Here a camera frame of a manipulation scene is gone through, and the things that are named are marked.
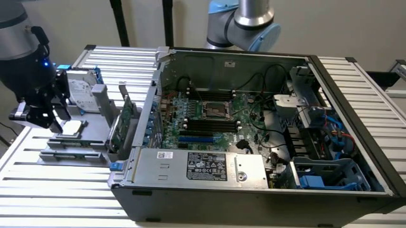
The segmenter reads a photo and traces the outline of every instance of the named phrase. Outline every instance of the power supply label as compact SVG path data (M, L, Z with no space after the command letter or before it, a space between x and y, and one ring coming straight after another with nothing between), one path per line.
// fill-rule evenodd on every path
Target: power supply label
M226 154L190 152L186 177L197 181L227 181Z

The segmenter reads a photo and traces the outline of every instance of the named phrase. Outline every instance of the green circuit board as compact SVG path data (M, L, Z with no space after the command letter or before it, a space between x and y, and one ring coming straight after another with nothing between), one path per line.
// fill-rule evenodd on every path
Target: green circuit board
M263 136L263 131L254 128L250 122L250 113L253 105L249 103L249 97L253 97L250 94L238 94L234 99L229 102L215 102L215 101L202 101L202 100L190 100L186 95L178 94L177 96L167 99L166 102L166 112L163 115L165 122L165 135L163 135L163 144L162 148L166 149L178 149L178 138L179 132L185 131L183 129L183 119L189 117L193 120L227 120L227 121L241 121L241 129L238 132L214 132L214 143L189 143L189 147L185 149L189 150L211 150L211 151L229 151L230 146L245 139L250 142L254 142L254 136L258 134L259 137ZM229 106L229 117L217 116L205 116L205 105L214 106ZM255 107L253 110L253 115L259 117L261 108ZM255 125L265 127L263 122L255 122Z

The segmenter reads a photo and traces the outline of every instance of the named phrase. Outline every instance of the motherboard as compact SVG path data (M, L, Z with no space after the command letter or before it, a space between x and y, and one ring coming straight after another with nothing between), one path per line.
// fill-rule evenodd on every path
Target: motherboard
M254 105L255 94L171 91L162 99L165 135L162 148L210 150L262 154L258 141L266 132L263 108ZM247 142L250 150L241 149L238 142Z

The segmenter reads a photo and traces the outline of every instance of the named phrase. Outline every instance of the robotic arm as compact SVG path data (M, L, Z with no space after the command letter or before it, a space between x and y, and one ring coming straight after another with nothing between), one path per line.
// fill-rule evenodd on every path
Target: robotic arm
M213 0L209 6L207 44L210 49L238 46L269 51L281 34L269 0Z
M22 3L2 0L0 80L19 102L10 119L62 133L54 110L60 119L71 119L66 108L70 88L66 71L56 72L50 60L48 42L43 28L31 26Z

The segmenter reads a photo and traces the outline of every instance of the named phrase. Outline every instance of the black ram slot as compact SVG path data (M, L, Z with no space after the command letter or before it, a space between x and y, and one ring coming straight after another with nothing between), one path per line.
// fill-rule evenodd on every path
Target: black ram slot
M233 95L229 92L210 92L210 91L193 91L190 93L190 100L205 100L205 101L230 101L233 99Z
M233 121L190 120L187 126L189 131L237 132L237 124Z
M203 136L203 137L213 137L214 134L211 132L193 132L193 131L181 131L179 135L183 136Z

